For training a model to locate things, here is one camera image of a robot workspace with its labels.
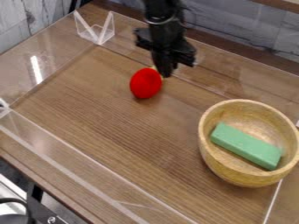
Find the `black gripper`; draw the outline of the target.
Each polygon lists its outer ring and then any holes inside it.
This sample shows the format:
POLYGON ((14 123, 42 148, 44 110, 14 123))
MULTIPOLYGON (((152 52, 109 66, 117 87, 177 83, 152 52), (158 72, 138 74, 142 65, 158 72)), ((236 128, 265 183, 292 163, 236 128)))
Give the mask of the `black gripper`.
POLYGON ((164 78, 172 76, 177 64, 194 66, 196 49, 185 38, 168 40, 165 44, 152 41, 148 28, 134 28, 134 44, 149 51, 157 72, 164 78))

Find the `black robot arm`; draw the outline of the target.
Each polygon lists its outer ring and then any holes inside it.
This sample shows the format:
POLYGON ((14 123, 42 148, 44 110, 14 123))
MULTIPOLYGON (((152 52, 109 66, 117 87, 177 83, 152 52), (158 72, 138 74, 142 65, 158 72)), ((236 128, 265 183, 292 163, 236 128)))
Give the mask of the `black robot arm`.
POLYGON ((157 72, 172 76, 180 64, 193 67, 196 48, 186 41, 181 0, 142 0, 145 28, 136 28, 134 44, 152 55, 157 72))

